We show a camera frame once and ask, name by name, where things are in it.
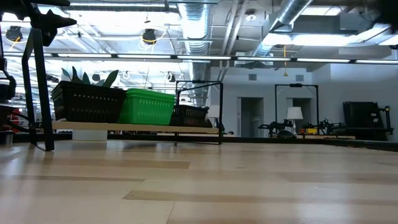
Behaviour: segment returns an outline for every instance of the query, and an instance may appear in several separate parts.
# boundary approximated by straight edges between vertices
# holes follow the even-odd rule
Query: table lamp
[[[297,135],[295,120],[303,119],[303,113],[301,112],[301,107],[292,106],[290,108],[287,108],[287,117],[286,117],[286,119],[292,120],[292,122],[293,122],[293,133],[294,133],[294,135]]]

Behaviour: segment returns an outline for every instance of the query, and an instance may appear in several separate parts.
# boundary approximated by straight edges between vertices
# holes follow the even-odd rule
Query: green plastic basket
[[[123,124],[169,125],[174,103],[174,95],[129,89],[119,122]]]

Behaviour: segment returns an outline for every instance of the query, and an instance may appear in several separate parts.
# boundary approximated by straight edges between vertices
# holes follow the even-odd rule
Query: doorway
[[[311,122],[311,98],[293,98],[293,106],[301,107],[303,120],[296,120],[296,132],[299,133],[305,124]]]
[[[261,138],[263,133],[258,127],[264,119],[263,98],[238,98],[238,136],[242,138]]]

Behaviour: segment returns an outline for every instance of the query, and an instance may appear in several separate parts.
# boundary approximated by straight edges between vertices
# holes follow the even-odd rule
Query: wooden floor
[[[398,153],[137,141],[56,148],[0,147],[0,223],[398,223]]]

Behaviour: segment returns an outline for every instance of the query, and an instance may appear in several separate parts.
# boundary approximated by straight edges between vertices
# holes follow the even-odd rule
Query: black metal stand
[[[42,33],[39,29],[31,29],[26,43],[24,55],[22,56],[22,71],[24,75],[26,108],[29,125],[35,123],[35,111],[33,107],[32,89],[30,85],[29,58],[34,50],[37,72],[37,84],[39,86],[40,105],[42,110],[42,126],[45,138],[45,150],[54,150],[53,129],[51,123],[51,111],[49,91],[47,88],[47,73],[45,72],[45,61],[43,52]],[[30,143],[37,146],[37,135],[34,127],[29,127]]]
[[[275,84],[275,122],[278,122],[278,96],[277,96],[277,87],[278,86],[289,86],[291,88],[301,88],[303,86],[312,86],[315,87],[316,91],[316,101],[317,101],[317,127],[319,127],[319,95],[318,95],[318,85],[304,85],[301,83],[296,84]]]
[[[178,84],[179,83],[199,83],[199,84],[206,84],[206,85],[202,85],[202,86],[196,86],[193,88],[184,88],[182,90],[178,89]],[[177,96],[177,101],[176,101],[176,105],[180,104],[180,94],[183,91],[189,91],[189,90],[196,90],[199,88],[204,88],[204,87],[209,87],[209,86],[214,86],[214,85],[219,85],[220,86],[220,113],[219,113],[219,119],[220,119],[220,123],[218,124],[218,144],[221,145],[223,143],[223,94],[224,94],[224,84],[222,82],[219,81],[198,81],[198,80],[194,80],[194,81],[176,81],[175,82],[175,94]],[[178,133],[174,133],[175,136],[175,142],[178,142]]]

